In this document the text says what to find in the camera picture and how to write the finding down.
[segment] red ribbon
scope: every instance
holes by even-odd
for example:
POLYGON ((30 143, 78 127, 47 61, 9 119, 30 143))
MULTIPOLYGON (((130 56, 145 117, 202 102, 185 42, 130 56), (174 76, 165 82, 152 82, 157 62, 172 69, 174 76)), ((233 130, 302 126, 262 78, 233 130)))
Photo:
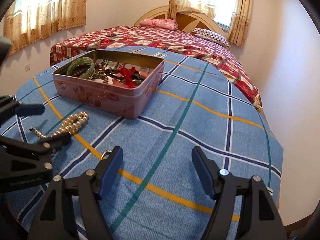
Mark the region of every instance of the red ribbon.
POLYGON ((134 67, 127 69, 125 67, 120 68, 120 74, 123 75, 125 83, 128 85, 128 88, 134 88, 134 85, 132 83, 132 75, 136 69, 134 67))

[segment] striped pillow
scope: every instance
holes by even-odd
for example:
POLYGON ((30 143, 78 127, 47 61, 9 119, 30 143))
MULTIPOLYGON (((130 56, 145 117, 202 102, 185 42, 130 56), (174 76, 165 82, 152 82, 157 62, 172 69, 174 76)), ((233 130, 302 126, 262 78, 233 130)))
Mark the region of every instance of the striped pillow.
POLYGON ((215 42, 226 49, 230 50, 230 45, 227 42, 226 38, 221 36, 220 34, 217 34, 213 31, 206 30, 206 29, 200 29, 200 28, 195 28, 191 31, 191 33, 194 33, 195 36, 203 38, 208 41, 215 42))

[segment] wooden headboard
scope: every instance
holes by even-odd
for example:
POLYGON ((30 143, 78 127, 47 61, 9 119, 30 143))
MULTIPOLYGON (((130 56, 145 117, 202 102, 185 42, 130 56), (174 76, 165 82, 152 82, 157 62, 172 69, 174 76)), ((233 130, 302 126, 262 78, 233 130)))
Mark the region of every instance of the wooden headboard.
MULTIPOLYGON (((166 19, 168 9, 169 6, 162 6, 153 9, 140 17, 140 19, 134 25, 137 26, 139 25, 140 21, 148 18, 166 19)), ((202 28, 214 31, 226 38, 226 34, 220 28, 220 26, 214 20, 203 13, 180 12, 177 13, 176 21, 178 23, 178 30, 180 31, 190 33, 194 28, 202 28)))

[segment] pillow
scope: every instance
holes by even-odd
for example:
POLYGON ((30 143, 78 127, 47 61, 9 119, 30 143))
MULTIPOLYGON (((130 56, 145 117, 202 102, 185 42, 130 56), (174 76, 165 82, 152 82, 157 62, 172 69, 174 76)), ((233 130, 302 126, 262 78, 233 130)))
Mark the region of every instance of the pillow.
POLYGON ((226 38, 221 36, 220 34, 217 34, 213 31, 206 30, 206 29, 200 29, 200 28, 195 28, 191 31, 192 33, 195 34, 195 36, 200 37, 202 39, 205 39, 207 41, 212 41, 214 43, 217 43, 221 45, 222 47, 230 50, 230 45, 227 42, 226 38))
POLYGON ((161 27, 167 30, 178 30, 178 23, 171 19, 144 19, 139 23, 140 26, 161 27))

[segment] red patterned bedspread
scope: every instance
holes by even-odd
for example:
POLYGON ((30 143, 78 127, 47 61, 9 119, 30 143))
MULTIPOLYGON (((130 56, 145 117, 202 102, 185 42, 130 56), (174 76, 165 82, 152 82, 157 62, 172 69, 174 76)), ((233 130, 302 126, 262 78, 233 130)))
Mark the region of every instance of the red patterned bedspread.
POLYGON ((258 88, 253 85, 239 62, 227 49, 182 31, 171 31, 159 27, 117 26, 86 33, 52 46, 50 63, 54 65, 93 49, 123 46, 155 47, 210 62, 239 88, 259 111, 262 109, 258 88), (108 37, 108 34, 116 34, 116 36, 108 37), (217 62, 212 55, 220 56, 222 60, 217 62))

